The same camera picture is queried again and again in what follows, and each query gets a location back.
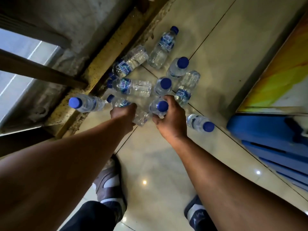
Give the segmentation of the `person's left hand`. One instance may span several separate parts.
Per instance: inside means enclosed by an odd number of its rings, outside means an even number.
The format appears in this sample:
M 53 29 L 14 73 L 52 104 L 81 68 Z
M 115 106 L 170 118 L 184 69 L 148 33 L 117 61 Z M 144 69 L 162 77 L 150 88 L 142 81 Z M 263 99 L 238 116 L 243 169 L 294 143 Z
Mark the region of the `person's left hand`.
M 111 119 L 116 120 L 116 129 L 119 129 L 124 135 L 133 129 L 128 129 L 128 116 L 135 116 L 137 105 L 131 103 L 126 107 L 115 107 L 110 111 Z

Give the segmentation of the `dark wooden beam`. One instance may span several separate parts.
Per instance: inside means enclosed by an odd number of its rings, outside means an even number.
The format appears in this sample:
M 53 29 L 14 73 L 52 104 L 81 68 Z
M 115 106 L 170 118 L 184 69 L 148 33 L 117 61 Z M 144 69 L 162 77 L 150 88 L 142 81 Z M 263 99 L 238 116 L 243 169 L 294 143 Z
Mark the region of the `dark wooden beam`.
M 44 28 L 27 23 L 23 20 L 13 18 L 2 12 L 0 12 L 0 28 L 14 32 L 16 34 L 24 35 L 26 37 L 60 46 L 63 49 L 71 47 L 71 41 L 66 37 L 54 31 L 46 30 Z
M 88 86 L 84 81 L 76 80 L 67 74 L 2 49 L 0 49 L 0 70 L 71 88 L 85 89 Z

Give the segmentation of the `person's right forearm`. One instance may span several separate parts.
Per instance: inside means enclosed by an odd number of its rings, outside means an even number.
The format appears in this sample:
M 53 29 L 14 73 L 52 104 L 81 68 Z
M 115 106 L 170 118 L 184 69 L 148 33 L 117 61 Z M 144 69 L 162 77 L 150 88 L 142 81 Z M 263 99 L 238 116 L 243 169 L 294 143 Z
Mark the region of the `person's right forearm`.
M 187 136 L 167 139 L 219 231 L 308 231 L 308 216 L 230 169 Z

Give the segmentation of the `person's left forearm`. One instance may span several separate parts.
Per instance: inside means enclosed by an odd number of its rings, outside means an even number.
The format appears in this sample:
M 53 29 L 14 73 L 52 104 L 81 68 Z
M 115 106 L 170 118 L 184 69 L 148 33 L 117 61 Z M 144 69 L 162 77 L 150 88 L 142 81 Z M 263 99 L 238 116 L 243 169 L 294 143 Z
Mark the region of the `person's left forearm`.
M 0 231 L 54 231 L 125 136 L 110 119 L 0 160 Z

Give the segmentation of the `blue-capped water bottle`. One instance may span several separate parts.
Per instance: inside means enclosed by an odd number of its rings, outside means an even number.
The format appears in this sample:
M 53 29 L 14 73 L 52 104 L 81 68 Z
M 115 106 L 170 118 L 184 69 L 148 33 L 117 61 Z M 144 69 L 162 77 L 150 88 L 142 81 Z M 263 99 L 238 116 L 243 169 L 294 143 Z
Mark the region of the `blue-capped water bottle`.
M 148 116 L 153 117 L 153 115 L 157 115 L 158 117 L 163 117 L 167 114 L 168 111 L 168 103 L 161 97 L 155 98 L 151 101 L 148 107 Z
M 109 95 L 106 99 L 108 103 L 112 105 L 113 108 L 115 107 L 126 107 L 130 105 L 132 102 L 121 98 L 121 97 L 115 97 L 114 95 Z M 137 106 L 135 118 L 133 120 L 133 123 L 138 126 L 144 126 L 144 124 L 148 121 L 149 114 L 145 112 L 142 108 Z

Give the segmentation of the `blue plastic crate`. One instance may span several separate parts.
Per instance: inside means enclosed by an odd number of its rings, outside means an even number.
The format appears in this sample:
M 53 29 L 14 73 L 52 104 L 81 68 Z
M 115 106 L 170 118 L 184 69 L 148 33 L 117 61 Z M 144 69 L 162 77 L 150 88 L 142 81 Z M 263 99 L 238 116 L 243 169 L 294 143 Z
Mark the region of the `blue plastic crate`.
M 292 118 L 234 115 L 226 128 L 268 167 L 308 192 L 308 138 Z

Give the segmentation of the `grey and white shoe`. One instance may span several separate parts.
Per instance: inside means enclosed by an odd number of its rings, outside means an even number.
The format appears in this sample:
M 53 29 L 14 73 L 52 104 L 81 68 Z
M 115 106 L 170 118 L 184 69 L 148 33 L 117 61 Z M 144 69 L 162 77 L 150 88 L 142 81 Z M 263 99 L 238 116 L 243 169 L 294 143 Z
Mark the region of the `grey and white shoe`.
M 198 195 L 188 203 L 184 216 L 194 231 L 218 231 Z
M 119 223 L 124 217 L 128 203 L 123 188 L 121 164 L 115 154 L 107 161 L 92 186 L 98 202 L 110 209 L 114 214 L 115 223 Z

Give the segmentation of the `dark trouser leg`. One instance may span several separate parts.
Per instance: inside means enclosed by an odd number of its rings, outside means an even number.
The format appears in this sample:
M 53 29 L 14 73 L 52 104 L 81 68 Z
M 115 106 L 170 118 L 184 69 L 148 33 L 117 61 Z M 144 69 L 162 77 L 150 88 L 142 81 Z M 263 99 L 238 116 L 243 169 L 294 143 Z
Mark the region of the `dark trouser leg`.
M 88 201 L 59 231 L 113 231 L 126 209 L 123 199 Z

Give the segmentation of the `group of water bottles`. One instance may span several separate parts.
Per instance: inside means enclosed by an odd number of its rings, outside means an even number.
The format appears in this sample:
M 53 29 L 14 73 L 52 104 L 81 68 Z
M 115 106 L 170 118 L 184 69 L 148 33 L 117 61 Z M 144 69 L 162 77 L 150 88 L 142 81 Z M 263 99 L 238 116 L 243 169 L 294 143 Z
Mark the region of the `group of water bottles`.
M 114 65 L 115 74 L 110 74 L 107 81 L 107 88 L 113 89 L 122 96 L 136 96 L 142 98 L 155 98 L 169 94 L 174 87 L 177 87 L 175 100 L 181 106 L 185 106 L 196 88 L 200 73 L 192 70 L 187 72 L 189 59 L 187 57 L 175 58 L 167 69 L 166 76 L 158 78 L 155 85 L 149 81 L 141 81 L 127 78 L 138 66 L 147 61 L 154 69 L 160 69 L 166 62 L 168 55 L 174 47 L 179 29 L 172 26 L 169 31 L 163 33 L 157 45 L 148 55 L 143 45 L 133 48 L 127 55 Z M 104 109 L 106 100 L 96 96 L 79 94 L 71 97 L 68 106 L 80 113 L 101 111 Z M 189 114 L 186 117 L 187 126 L 201 133 L 210 133 L 215 129 L 207 117 Z

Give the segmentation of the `worn yellow door sill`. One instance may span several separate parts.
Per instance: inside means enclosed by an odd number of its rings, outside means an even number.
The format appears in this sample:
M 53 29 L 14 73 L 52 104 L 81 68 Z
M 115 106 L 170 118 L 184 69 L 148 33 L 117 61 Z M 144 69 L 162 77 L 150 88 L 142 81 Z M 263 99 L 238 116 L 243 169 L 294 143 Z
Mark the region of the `worn yellow door sill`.
M 67 89 L 65 96 L 45 122 L 45 130 L 56 139 L 73 135 L 79 129 L 85 116 L 68 106 L 69 99 L 77 94 L 94 94 L 95 90 L 99 89 L 99 86 L 106 80 L 107 75 L 105 74 L 114 61 L 137 43 L 144 36 L 144 32 L 149 32 L 148 28 L 154 24 L 155 18 L 162 14 L 174 0 L 145 1 L 149 4 L 146 11 L 142 13 L 134 7 L 84 69 L 81 78 L 88 82 L 88 86 L 85 89 Z

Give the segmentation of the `person's right hand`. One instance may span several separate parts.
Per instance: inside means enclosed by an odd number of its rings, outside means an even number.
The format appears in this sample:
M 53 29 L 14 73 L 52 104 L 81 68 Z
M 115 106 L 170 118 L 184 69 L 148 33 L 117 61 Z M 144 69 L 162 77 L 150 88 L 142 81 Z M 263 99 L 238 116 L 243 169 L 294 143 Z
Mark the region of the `person's right hand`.
M 168 103 L 167 123 L 156 127 L 164 139 L 170 145 L 174 145 L 178 139 L 187 138 L 185 110 L 176 102 L 174 96 L 165 95 L 164 99 Z

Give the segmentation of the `colourful painted board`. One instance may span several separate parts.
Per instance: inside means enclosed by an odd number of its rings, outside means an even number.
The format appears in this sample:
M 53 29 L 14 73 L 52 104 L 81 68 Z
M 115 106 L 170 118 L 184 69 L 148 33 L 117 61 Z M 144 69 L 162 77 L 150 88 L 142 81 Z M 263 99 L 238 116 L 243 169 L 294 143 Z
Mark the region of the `colourful painted board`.
M 276 53 L 237 112 L 308 115 L 308 12 Z

